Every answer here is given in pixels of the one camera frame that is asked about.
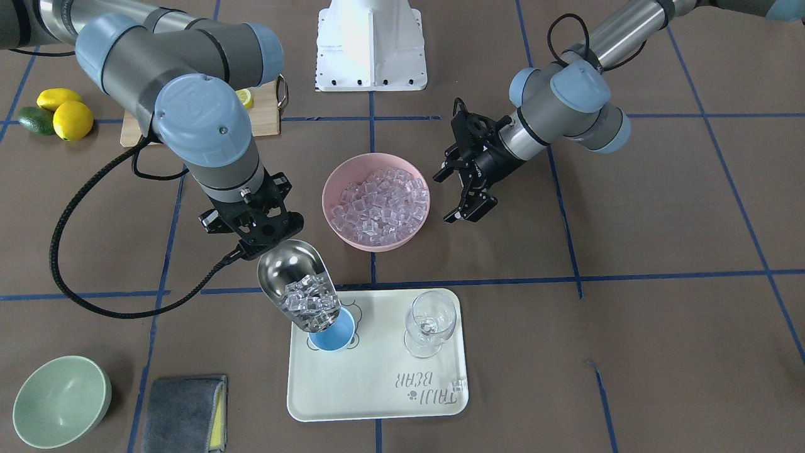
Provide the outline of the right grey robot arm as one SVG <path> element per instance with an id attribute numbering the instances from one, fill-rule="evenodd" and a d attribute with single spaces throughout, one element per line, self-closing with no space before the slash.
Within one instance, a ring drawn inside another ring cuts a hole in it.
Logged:
<path id="1" fill-rule="evenodd" d="M 275 81 L 284 49 L 270 28 L 227 24 L 137 1 L 3 1 L 2 49 L 66 43 L 81 69 L 184 161 L 213 209 L 210 234 L 239 236 L 253 260 L 298 234 L 291 183 L 267 172 L 236 90 Z"/>

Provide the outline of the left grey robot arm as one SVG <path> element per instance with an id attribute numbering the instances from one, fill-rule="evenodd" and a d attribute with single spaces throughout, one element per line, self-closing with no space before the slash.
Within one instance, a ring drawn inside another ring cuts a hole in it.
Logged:
<path id="1" fill-rule="evenodd" d="M 434 180 L 457 173 L 461 195 L 443 220 L 479 221 L 498 204 L 491 187 L 561 138 L 595 153 L 618 151 L 629 140 L 631 121 L 611 103 L 604 73 L 632 60 L 652 35 L 700 6 L 703 1 L 629 1 L 594 30 L 583 24 L 583 40 L 560 53 L 552 50 L 549 66 L 515 75 L 509 87 L 515 111 L 500 120 L 471 113 L 455 98 L 455 141 Z"/>

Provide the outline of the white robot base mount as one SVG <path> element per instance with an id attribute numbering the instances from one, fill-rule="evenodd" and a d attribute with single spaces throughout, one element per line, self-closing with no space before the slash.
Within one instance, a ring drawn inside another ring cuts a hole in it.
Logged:
<path id="1" fill-rule="evenodd" d="M 317 91 L 426 89 L 422 16 L 408 1 L 333 1 L 317 25 Z"/>

